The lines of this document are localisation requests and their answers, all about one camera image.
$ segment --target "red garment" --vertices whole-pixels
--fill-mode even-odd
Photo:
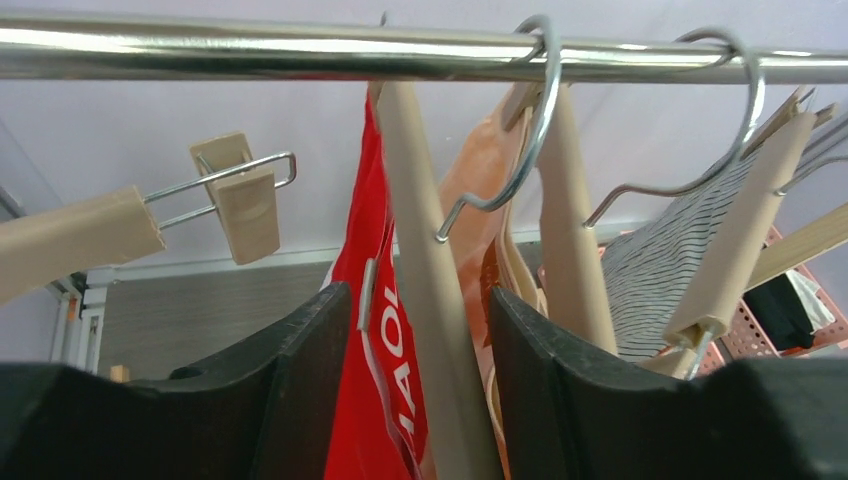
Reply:
[[[393,236],[383,142],[366,100],[347,235],[330,277],[350,285],[353,315],[324,473],[328,480],[421,478],[427,420],[412,327],[397,298]],[[376,268],[366,287],[371,304],[367,328],[358,330],[369,259]]]

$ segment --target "wooden floor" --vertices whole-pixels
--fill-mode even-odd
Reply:
[[[539,244],[519,248],[535,271]],[[317,263],[111,285],[100,374],[124,365],[133,379],[166,378],[286,316],[318,291],[329,267]],[[399,291],[403,299],[400,282]]]

